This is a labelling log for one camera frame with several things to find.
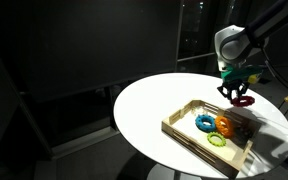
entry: round white table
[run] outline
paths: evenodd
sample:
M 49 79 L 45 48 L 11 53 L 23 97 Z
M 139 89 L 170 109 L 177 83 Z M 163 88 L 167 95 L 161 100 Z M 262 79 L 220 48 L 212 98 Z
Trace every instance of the round white table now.
M 192 99 L 200 99 L 263 123 L 237 178 L 255 176 L 279 166 L 288 156 L 287 119 L 273 104 L 251 90 L 246 94 L 255 98 L 252 106 L 232 107 L 217 90 L 221 84 L 220 78 L 189 73 L 161 74 L 136 81 L 115 102 L 117 127 L 138 151 L 163 166 L 195 177 L 227 179 L 161 130 L 164 118 Z M 166 173 L 157 165 L 148 178 Z

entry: red object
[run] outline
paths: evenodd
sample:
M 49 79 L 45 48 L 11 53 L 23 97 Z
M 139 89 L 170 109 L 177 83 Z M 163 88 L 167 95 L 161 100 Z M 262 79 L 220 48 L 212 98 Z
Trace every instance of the red object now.
M 236 107 L 245 107 L 252 105 L 255 102 L 255 99 L 252 96 L 242 96 L 240 98 L 234 98 L 231 101 L 231 104 Z

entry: plastic toy ring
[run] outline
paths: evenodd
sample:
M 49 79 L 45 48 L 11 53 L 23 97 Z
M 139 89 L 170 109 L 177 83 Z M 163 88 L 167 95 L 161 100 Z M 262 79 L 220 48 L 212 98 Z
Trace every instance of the plastic toy ring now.
M 254 104 L 255 99 L 252 96 L 242 96 L 240 98 L 234 98 L 231 104 L 235 107 L 245 107 Z
M 207 133 L 216 129 L 214 118 L 209 115 L 198 115 L 195 119 L 195 123 L 198 129 Z
M 215 141 L 212 139 L 213 136 L 216 136 L 216 137 L 220 138 L 220 139 L 221 139 L 221 142 L 215 142 Z M 211 144 L 213 144 L 214 146 L 217 146 L 217 147 L 223 147 L 223 146 L 226 145 L 226 140 L 225 140 L 225 138 L 224 138 L 221 134 L 219 134 L 219 133 L 217 133 L 217 132 L 210 132 L 210 133 L 207 135 L 207 140 L 208 140 L 208 142 L 210 142 Z
M 217 130 L 225 137 L 230 138 L 234 134 L 234 128 L 230 120 L 224 116 L 217 116 L 215 118 L 215 125 Z

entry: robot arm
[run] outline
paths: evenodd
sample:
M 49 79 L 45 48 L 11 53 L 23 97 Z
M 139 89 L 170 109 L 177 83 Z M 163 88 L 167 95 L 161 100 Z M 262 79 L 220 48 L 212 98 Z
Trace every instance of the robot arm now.
M 268 37 L 288 24 L 288 0 L 279 0 L 259 18 L 245 28 L 229 26 L 215 34 L 215 50 L 218 67 L 223 79 L 218 90 L 233 105 L 241 105 L 243 94 L 250 84 L 256 83 L 262 69 L 256 66 L 243 67 L 246 58 L 259 52 L 268 43 Z M 244 105 L 250 105 L 254 99 Z

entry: green ring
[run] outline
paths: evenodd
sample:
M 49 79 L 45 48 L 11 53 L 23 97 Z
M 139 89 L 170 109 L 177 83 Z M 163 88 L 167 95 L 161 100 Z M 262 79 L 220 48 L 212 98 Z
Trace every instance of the green ring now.
M 213 136 L 216 136 L 216 137 L 220 138 L 222 140 L 222 142 L 214 142 L 211 139 Z M 210 142 L 211 144 L 213 144 L 214 146 L 217 146 L 217 147 L 223 147 L 223 146 L 226 145 L 226 140 L 225 140 L 224 136 L 219 134 L 219 133 L 217 133 L 217 132 L 208 133 L 207 140 L 208 140 L 208 142 Z

